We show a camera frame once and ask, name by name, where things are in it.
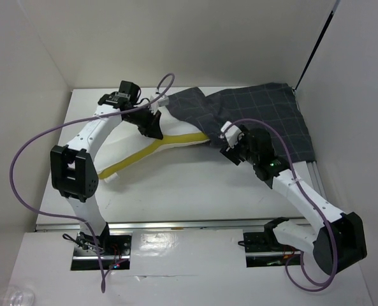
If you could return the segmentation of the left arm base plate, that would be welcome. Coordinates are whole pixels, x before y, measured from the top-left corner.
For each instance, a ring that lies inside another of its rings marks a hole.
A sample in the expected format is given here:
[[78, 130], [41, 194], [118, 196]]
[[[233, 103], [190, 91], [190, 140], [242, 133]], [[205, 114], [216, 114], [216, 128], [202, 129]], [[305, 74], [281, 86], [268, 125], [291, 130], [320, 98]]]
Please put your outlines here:
[[79, 234], [76, 238], [67, 233], [62, 237], [72, 242], [74, 246], [71, 271], [99, 270], [97, 254], [101, 256], [104, 270], [129, 270], [130, 268], [132, 234], [111, 236], [106, 249], [96, 248], [93, 243], [82, 239]]

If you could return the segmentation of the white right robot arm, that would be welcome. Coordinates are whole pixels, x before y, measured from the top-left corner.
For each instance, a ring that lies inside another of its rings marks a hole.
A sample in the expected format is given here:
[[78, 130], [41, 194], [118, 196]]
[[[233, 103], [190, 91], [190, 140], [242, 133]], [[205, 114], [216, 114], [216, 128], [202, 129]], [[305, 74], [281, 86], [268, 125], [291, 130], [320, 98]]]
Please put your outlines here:
[[268, 131], [226, 122], [221, 133], [227, 141], [221, 153], [235, 165], [250, 163], [257, 178], [285, 197], [313, 229], [307, 231], [288, 218], [277, 218], [265, 226], [265, 247], [276, 250], [289, 245], [310, 254], [327, 275], [339, 273], [366, 258], [361, 217], [343, 212], [311, 188], [288, 160], [276, 154]]

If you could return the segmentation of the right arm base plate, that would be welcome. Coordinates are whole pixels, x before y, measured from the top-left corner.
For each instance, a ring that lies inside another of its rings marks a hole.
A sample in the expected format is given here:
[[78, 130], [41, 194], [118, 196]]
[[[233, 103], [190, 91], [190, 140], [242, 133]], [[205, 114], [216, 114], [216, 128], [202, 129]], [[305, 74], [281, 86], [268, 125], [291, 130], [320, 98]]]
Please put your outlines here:
[[247, 268], [300, 265], [300, 251], [288, 245], [270, 245], [263, 232], [245, 232], [237, 244], [245, 251]]

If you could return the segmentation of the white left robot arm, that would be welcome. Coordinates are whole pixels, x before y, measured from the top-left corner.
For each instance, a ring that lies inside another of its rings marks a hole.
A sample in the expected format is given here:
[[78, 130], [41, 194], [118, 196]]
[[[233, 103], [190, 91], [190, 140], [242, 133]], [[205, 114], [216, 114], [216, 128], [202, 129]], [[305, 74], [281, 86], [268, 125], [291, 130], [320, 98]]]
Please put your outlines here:
[[80, 235], [96, 254], [104, 254], [110, 248], [109, 225], [99, 211], [95, 196], [99, 178], [94, 159], [98, 150], [122, 121], [137, 126], [147, 138], [163, 139], [161, 113], [139, 106], [140, 93], [138, 85], [122, 81], [117, 91], [99, 99], [92, 120], [72, 140], [50, 151], [52, 186], [80, 218]]

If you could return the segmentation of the white pillow with yellow edge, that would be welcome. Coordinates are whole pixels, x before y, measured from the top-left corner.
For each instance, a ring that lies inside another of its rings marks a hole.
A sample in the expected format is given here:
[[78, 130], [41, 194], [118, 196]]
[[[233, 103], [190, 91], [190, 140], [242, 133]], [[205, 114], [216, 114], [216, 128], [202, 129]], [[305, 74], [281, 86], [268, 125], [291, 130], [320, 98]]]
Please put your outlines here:
[[160, 109], [163, 139], [148, 138], [127, 122], [117, 126], [99, 149], [94, 165], [101, 180], [157, 152], [209, 142], [196, 126], [174, 118], [165, 106]]

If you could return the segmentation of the dark grey checked pillowcase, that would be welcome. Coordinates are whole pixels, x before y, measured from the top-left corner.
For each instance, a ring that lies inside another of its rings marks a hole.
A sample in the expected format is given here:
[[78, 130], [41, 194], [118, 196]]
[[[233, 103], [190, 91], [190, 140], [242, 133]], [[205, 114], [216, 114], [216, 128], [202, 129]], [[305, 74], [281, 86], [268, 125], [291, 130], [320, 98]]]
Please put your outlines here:
[[256, 119], [280, 134], [292, 162], [316, 160], [308, 128], [288, 84], [223, 89], [209, 95], [191, 87], [169, 96], [166, 108], [174, 118], [206, 134], [214, 147], [221, 148], [226, 143], [219, 135], [227, 121]]

